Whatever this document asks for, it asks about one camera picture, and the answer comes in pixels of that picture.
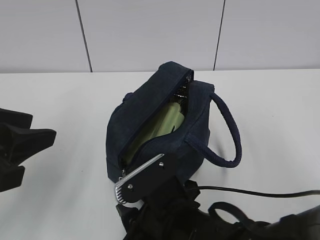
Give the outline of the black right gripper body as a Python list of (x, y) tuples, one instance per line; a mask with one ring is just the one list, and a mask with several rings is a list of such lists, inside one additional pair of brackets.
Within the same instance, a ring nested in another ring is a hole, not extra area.
[(195, 181), (172, 178), (143, 200), (141, 208), (117, 204), (126, 240), (209, 240), (211, 218), (195, 201)]

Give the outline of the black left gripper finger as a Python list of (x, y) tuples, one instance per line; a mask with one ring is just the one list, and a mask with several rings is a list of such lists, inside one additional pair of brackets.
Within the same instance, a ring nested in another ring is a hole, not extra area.
[(0, 168), (0, 191), (5, 192), (18, 188), (22, 184), (25, 173), (24, 166), (14, 166), (13, 168)]
[(9, 162), (20, 165), (33, 155), (50, 148), (57, 132), (52, 129), (15, 128), (12, 132), (12, 144), (9, 150)]

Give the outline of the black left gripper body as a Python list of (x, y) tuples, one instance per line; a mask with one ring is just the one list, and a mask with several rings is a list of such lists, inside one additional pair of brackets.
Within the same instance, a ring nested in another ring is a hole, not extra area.
[(25, 112), (0, 109), (0, 161), (3, 166), (19, 166), (20, 160), (13, 160), (14, 143), (17, 129), (29, 130), (33, 115)]

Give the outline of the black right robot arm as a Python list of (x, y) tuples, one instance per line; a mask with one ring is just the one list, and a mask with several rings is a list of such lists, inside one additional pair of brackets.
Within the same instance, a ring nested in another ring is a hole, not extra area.
[(150, 193), (135, 193), (133, 186), (117, 183), (117, 211), (127, 240), (317, 240), (320, 208), (283, 216), (270, 223), (249, 218), (237, 206), (214, 202), (200, 210), (197, 196), (204, 189), (195, 181), (180, 184), (175, 178)]

